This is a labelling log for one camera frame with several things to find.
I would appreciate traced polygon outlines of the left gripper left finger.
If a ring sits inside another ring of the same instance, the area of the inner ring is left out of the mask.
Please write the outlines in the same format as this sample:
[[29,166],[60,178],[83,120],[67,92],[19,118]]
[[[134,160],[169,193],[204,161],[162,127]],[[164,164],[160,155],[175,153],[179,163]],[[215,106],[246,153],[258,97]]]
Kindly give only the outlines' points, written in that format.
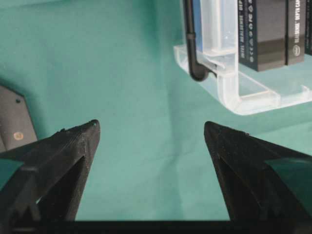
[[99,141],[94,119],[1,153],[21,165],[0,190],[0,225],[75,220]]

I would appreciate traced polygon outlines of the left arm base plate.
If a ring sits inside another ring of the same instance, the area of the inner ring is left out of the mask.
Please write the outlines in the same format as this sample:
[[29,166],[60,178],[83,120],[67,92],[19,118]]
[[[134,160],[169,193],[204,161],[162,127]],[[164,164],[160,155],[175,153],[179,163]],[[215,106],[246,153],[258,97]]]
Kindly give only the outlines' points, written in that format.
[[37,141],[35,128],[20,93],[0,87],[0,151],[5,152]]

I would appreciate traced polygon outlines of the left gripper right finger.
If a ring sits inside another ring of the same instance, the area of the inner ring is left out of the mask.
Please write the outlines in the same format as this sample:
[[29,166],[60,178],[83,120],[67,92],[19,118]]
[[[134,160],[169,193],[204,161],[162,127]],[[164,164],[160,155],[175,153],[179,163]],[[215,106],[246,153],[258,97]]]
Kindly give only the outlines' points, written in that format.
[[312,224],[312,157],[208,121],[204,139],[231,221]]

